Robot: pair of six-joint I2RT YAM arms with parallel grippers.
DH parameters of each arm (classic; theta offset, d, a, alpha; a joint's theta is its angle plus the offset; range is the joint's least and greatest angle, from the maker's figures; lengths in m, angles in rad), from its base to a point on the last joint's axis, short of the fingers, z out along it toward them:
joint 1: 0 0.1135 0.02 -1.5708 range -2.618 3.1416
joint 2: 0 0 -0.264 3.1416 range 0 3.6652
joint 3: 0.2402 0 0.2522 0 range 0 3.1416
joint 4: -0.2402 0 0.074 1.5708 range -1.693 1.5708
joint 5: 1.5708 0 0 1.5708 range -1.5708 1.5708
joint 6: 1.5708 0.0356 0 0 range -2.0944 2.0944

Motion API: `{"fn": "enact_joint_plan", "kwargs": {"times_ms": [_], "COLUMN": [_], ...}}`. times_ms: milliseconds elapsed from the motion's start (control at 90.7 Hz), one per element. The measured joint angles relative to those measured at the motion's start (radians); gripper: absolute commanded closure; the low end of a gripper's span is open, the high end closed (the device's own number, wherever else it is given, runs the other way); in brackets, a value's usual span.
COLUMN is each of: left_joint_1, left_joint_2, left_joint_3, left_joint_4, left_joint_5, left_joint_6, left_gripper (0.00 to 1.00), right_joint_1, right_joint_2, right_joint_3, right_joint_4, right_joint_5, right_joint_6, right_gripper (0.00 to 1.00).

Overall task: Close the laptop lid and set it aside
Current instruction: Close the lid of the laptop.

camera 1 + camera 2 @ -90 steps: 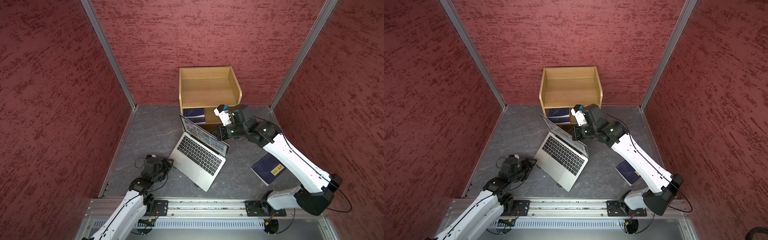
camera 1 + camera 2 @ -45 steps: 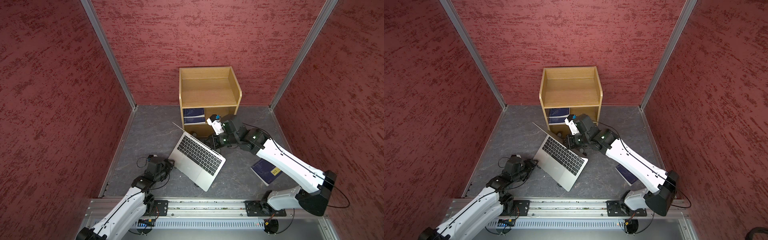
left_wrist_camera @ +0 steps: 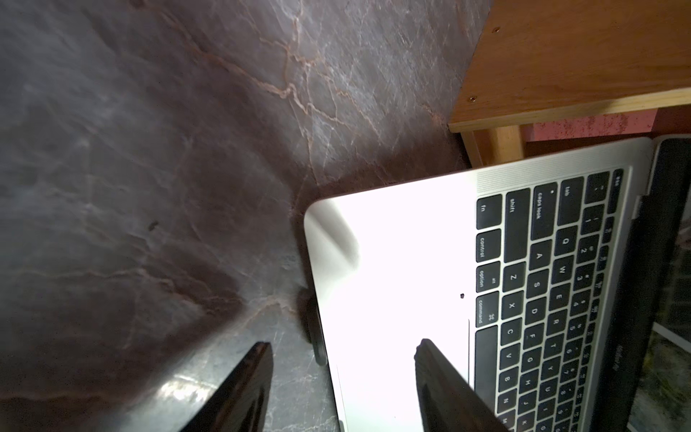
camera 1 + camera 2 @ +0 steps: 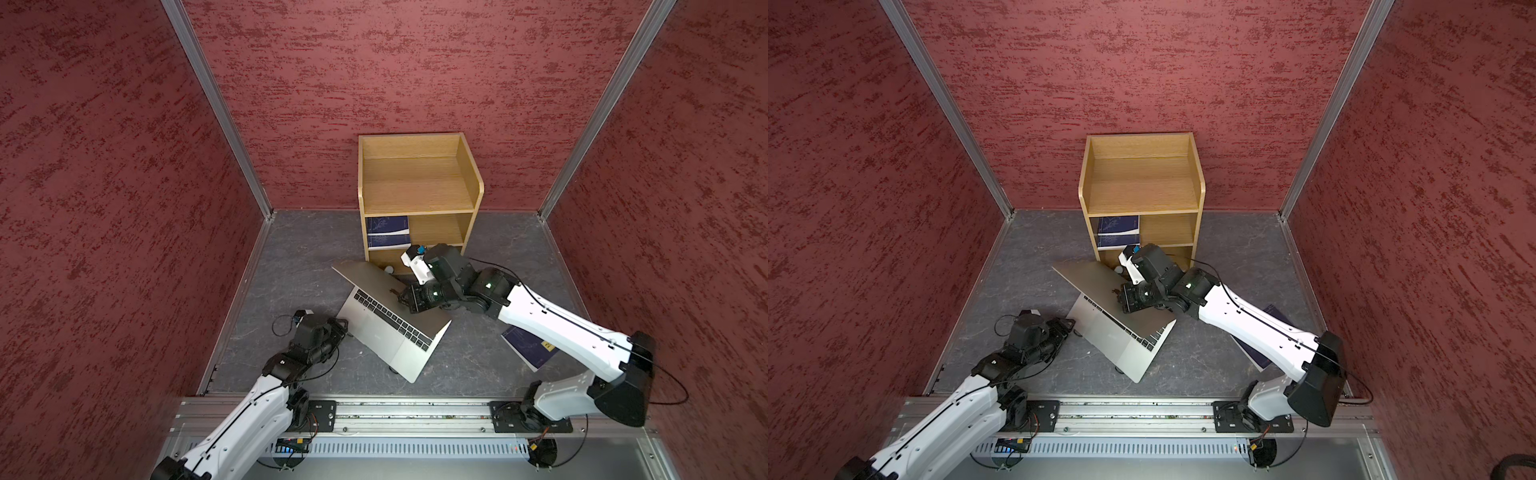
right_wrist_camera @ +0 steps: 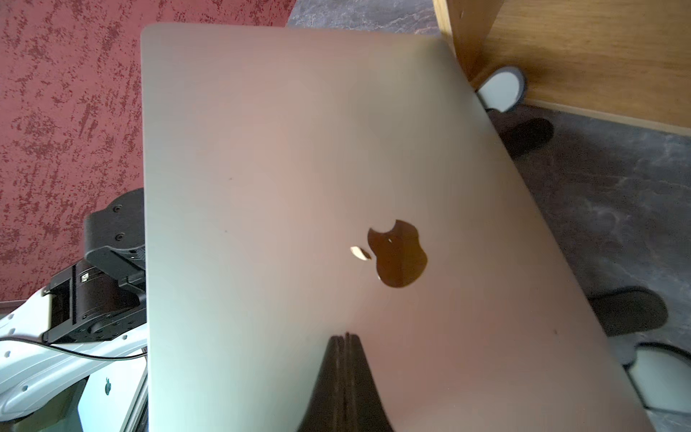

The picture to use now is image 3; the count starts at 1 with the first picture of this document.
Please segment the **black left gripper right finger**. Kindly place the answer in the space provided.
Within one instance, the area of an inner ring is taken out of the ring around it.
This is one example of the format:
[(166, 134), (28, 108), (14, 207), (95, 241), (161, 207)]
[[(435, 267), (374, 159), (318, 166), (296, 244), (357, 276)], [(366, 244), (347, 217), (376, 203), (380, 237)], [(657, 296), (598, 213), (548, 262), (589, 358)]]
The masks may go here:
[(415, 369), (423, 430), (507, 432), (428, 338), (421, 340), (417, 347)]

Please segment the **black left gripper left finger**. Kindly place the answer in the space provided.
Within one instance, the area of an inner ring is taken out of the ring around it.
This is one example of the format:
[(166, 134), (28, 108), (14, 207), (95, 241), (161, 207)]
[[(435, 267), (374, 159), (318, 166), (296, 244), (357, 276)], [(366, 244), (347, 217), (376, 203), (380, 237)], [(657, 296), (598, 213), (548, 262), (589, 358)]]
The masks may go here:
[(263, 431), (274, 370), (269, 342), (257, 342), (182, 431)]

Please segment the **silver laptop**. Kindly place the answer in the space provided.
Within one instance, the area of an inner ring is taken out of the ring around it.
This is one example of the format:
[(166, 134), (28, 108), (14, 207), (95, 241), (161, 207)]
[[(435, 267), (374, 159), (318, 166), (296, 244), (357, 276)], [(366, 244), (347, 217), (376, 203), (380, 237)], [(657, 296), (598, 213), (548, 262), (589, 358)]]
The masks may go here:
[(428, 338), (507, 431), (628, 431), (690, 138), (634, 138), (313, 203), (312, 343), (343, 431), (426, 431)]

